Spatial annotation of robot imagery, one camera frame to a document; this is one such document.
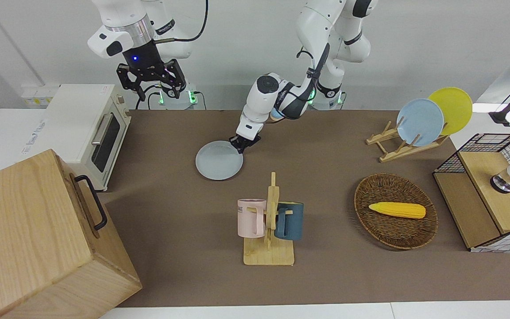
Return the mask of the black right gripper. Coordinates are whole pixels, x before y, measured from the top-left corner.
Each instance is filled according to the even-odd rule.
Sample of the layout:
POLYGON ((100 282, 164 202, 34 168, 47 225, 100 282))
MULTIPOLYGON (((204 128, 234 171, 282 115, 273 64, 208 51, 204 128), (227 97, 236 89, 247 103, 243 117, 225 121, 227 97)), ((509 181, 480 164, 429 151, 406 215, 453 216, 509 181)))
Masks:
POLYGON ((126 65, 118 65, 117 75, 124 89, 130 89, 145 101, 145 93, 140 83, 161 81, 161 88, 170 98, 178 99, 186 89, 186 78, 176 59, 163 62, 153 40, 137 48, 122 53, 126 65))

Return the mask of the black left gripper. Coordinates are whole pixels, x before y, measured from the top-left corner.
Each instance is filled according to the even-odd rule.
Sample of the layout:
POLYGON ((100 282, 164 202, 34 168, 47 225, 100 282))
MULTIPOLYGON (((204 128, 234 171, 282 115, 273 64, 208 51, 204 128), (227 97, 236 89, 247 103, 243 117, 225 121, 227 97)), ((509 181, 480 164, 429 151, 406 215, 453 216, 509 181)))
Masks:
POLYGON ((230 140, 229 143, 239 154, 243 154, 246 148, 253 146, 259 140, 261 140, 260 135, 256 135, 253 140, 247 139, 241 135, 235 135, 235 140, 230 140))

